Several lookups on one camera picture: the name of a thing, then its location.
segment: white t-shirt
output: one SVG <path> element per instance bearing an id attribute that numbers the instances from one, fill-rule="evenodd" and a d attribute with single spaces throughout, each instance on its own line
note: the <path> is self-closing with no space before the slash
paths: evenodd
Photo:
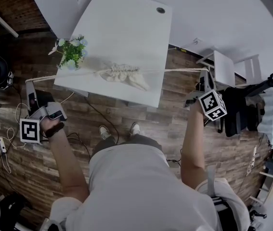
<path id="1" fill-rule="evenodd" d="M 216 195 L 222 191 L 244 211 L 225 181 L 215 181 Z M 206 182 L 199 188 L 205 193 Z M 152 146 L 123 144 L 98 152 L 90 161 L 89 190 L 84 203 L 71 197 L 56 200 L 50 220 L 67 231 L 220 230 L 212 199 L 177 179 L 163 153 Z"/>

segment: rope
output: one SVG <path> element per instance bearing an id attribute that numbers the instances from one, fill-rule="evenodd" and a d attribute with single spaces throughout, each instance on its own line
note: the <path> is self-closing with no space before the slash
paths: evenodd
<path id="1" fill-rule="evenodd" d="M 156 72 L 200 72 L 200 71 L 207 71 L 209 70 L 207 68 L 176 68 L 176 69 L 163 69 L 163 70 L 144 70 L 139 71 L 139 73 L 147 74 L 147 73 L 156 73 Z M 86 76 L 86 75 L 92 75 L 92 74 L 101 74 L 101 73 L 107 73 L 107 72 L 115 72 L 112 69 L 106 69 L 106 70 L 100 70 L 93 73 L 85 73 L 85 74 L 70 74 L 70 75 L 51 75 L 51 76 L 44 76 L 44 77 L 38 77 L 38 78 L 32 78 L 27 79 L 25 82 L 33 81 L 33 82 L 39 82 L 39 81 L 45 81 L 45 80 L 51 80 L 56 78 L 66 78 L 66 77 L 74 77 L 74 76 Z"/>

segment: hand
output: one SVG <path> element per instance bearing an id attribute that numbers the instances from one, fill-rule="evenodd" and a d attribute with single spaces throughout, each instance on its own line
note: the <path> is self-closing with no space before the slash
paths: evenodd
<path id="1" fill-rule="evenodd" d="M 60 119 L 57 118 L 55 120 L 51 120 L 48 117 L 44 117 L 42 121 L 40 121 L 40 126 L 43 130 L 43 132 L 46 132 L 47 130 L 53 128 L 56 126 L 58 123 L 60 123 Z"/>
<path id="2" fill-rule="evenodd" d="M 196 111 L 196 112 L 200 112 L 202 115 L 204 114 L 203 108 L 200 105 L 200 101 L 199 100 L 196 100 L 196 102 L 192 105 L 192 107 L 191 107 L 190 110 L 193 110 L 193 111 Z"/>

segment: shoe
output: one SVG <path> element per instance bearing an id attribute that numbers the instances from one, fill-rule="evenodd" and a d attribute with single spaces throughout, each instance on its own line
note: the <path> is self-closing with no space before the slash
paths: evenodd
<path id="1" fill-rule="evenodd" d="M 133 136 L 135 134 L 140 134 L 140 133 L 141 133 L 140 125 L 137 122 L 134 122 L 130 129 L 130 135 Z"/>
<path id="2" fill-rule="evenodd" d="M 108 128 L 104 125 L 99 127 L 100 136 L 103 140 L 106 140 L 108 137 L 112 136 Z"/>

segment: white cable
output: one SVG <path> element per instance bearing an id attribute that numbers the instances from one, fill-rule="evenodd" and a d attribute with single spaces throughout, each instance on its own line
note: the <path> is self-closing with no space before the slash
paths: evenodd
<path id="1" fill-rule="evenodd" d="M 67 101 L 70 97 L 72 97 L 73 94 L 74 94 L 74 92 L 69 97 L 67 97 L 65 100 L 63 100 L 60 104 L 62 104 L 64 101 Z"/>
<path id="2" fill-rule="evenodd" d="M 10 129 L 12 129 L 12 131 L 13 131 L 13 135 L 12 135 L 11 138 L 9 138 L 9 135 L 8 135 L 8 132 L 9 132 Z M 24 146 L 26 145 L 26 143 L 24 143 L 24 142 L 23 142 L 24 145 L 21 145 L 21 146 L 15 146 L 14 144 L 12 144 L 11 140 L 14 138 L 14 135 L 15 135 L 14 129 L 13 129 L 13 128 L 8 128 L 8 130 L 7 130 L 7 137 L 3 137 L 3 136 L 1 136 L 1 137 L 2 137 L 3 139 L 8 140 L 8 141 L 10 142 L 10 144 L 11 144 L 14 148 L 24 147 Z"/>
<path id="3" fill-rule="evenodd" d="M 16 109 L 15 109 L 15 113 L 14 113 L 14 118 L 15 118 L 15 120 L 16 120 L 16 122 L 17 122 L 18 124 L 20 124 L 20 122 L 16 119 L 16 112 L 17 112 L 17 108 L 20 106 L 20 104 L 25 105 L 25 106 L 27 107 L 27 109 L 29 109 L 29 107 L 28 107 L 27 104 L 25 104 L 25 103 L 19 103 L 19 104 L 17 105 L 17 107 L 16 107 Z"/>
<path id="4" fill-rule="evenodd" d="M 3 159 L 2 159 L 3 155 L 6 156 L 6 162 L 7 162 L 7 166 L 8 166 L 9 171 L 7 170 L 5 164 L 3 163 Z M 3 167 L 5 168 L 5 170 L 8 172 L 8 174 L 11 174 L 11 169 L 10 169 L 10 166 L 9 166 L 9 163 L 8 163 L 7 153 L 1 154 L 1 155 L 0 155 L 0 158 L 1 158 L 2 165 L 3 165 Z"/>

